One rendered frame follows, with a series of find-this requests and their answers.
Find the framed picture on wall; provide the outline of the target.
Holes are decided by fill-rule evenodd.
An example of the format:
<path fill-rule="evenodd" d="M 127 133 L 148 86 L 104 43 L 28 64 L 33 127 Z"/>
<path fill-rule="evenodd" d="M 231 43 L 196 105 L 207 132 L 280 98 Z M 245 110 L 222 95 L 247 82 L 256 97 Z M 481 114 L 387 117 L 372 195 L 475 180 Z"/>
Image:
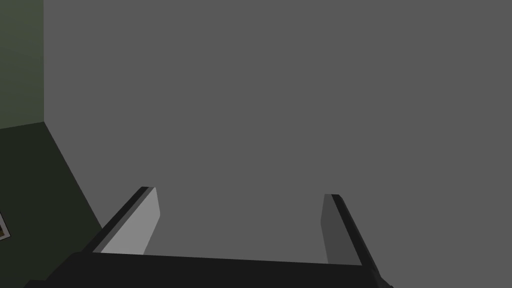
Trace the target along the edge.
<path fill-rule="evenodd" d="M 8 239 L 11 237 L 11 233 L 9 232 L 8 226 L 0 213 L 0 241 Z"/>

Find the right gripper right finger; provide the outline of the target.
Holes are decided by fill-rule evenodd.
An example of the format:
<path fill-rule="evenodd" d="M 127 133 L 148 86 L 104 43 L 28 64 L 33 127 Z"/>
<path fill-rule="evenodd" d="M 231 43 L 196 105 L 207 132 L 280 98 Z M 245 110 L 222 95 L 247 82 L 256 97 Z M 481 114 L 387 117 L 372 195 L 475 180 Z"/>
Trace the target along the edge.
<path fill-rule="evenodd" d="M 341 195 L 324 194 L 320 227 L 328 264 L 379 271 Z"/>

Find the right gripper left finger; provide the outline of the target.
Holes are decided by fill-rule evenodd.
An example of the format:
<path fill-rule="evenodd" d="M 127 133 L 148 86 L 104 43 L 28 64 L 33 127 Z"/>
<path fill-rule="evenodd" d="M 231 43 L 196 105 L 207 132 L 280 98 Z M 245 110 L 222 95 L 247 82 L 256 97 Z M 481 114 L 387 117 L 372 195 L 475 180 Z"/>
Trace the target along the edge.
<path fill-rule="evenodd" d="M 142 186 L 82 251 L 143 255 L 160 218 L 157 189 Z"/>

